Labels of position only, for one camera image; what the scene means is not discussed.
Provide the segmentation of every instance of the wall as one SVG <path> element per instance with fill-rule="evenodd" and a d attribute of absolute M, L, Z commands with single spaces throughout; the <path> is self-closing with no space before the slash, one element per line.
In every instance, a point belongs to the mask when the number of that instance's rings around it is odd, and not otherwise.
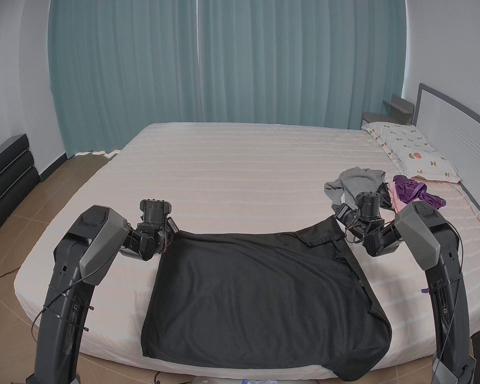
<path fill-rule="evenodd" d="M 49 4 L 0 1 L 0 143 L 26 133 L 39 173 L 65 152 L 50 92 Z"/>
<path fill-rule="evenodd" d="M 407 0 L 406 100 L 425 83 L 480 113 L 479 20 L 478 0 Z"/>

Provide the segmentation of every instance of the headboard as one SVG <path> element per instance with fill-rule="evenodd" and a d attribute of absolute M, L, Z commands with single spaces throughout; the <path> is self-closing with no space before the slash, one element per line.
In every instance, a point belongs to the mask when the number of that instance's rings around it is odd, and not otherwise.
<path fill-rule="evenodd" d="M 480 209 L 480 115 L 420 83 L 413 125 L 455 166 L 462 188 Z"/>

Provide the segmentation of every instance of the bed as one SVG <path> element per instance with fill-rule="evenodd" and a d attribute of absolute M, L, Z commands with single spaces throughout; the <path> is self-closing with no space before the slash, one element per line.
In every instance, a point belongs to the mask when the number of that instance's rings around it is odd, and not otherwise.
<path fill-rule="evenodd" d="M 464 176 L 463 186 L 445 182 L 427 185 L 430 193 L 446 199 L 447 206 L 441 213 L 457 227 L 463 239 L 473 334 L 480 330 L 480 212 L 472 199 L 479 200 L 480 175 L 462 156 L 469 156 L 470 162 L 476 160 L 478 164 L 480 117 L 468 115 L 471 121 L 467 120 L 465 110 L 433 91 L 427 87 L 419 90 L 415 122 Z M 461 123 L 466 124 L 467 133 Z M 460 150 L 462 145 L 466 146 L 464 135 L 470 138 L 468 151 Z M 152 124 L 101 168 L 53 219 L 18 272 L 14 283 L 16 296 L 33 319 L 45 300 L 53 248 L 73 220 L 93 204 L 110 206 L 135 224 L 140 221 L 141 199 L 165 199 L 172 204 L 172 217 L 178 226 L 189 232 L 295 231 L 332 214 L 324 183 L 354 166 L 383 169 L 387 181 L 399 173 L 365 131 L 269 124 Z M 393 218 L 385 210 L 382 216 L 386 221 Z M 426 288 L 425 275 L 406 245 L 378 258 L 369 257 L 361 245 L 352 245 L 352 249 L 393 329 L 390 350 L 375 368 L 432 354 L 435 334 L 430 297 L 420 291 Z M 142 368 L 198 376 L 334 376 L 319 365 L 232 370 L 143 357 L 140 334 L 158 262 L 158 255 L 149 262 L 117 256 L 102 284 L 95 289 L 95 310 L 88 314 L 89 332 L 83 335 L 81 352 Z"/>

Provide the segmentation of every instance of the robotic arm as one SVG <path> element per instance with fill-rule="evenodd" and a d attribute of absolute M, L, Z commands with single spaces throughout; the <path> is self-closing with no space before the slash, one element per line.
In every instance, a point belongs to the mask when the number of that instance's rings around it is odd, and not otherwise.
<path fill-rule="evenodd" d="M 403 241 L 425 271 L 435 321 L 437 350 L 433 359 L 435 384 L 469 384 L 475 359 L 469 355 L 467 295 L 458 260 L 460 238 L 430 204 L 412 202 L 385 225 L 379 193 L 363 192 L 358 209 L 334 205 L 335 217 L 359 238 L 370 256 L 395 251 Z"/>
<path fill-rule="evenodd" d="M 113 209 L 93 205 L 83 212 L 53 252 L 55 266 L 38 330 L 35 372 L 27 384 L 80 384 L 80 342 L 95 286 L 118 251 L 148 261 L 165 252 L 178 232 L 166 201 L 142 200 L 142 223 L 133 229 Z"/>

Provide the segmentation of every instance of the floral pillowcase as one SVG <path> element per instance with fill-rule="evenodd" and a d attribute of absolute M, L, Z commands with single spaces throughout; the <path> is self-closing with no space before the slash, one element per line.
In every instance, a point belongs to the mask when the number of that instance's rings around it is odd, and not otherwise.
<path fill-rule="evenodd" d="M 374 122 L 362 127 L 384 149 L 398 170 L 412 178 L 458 183 L 462 178 L 414 125 Z"/>

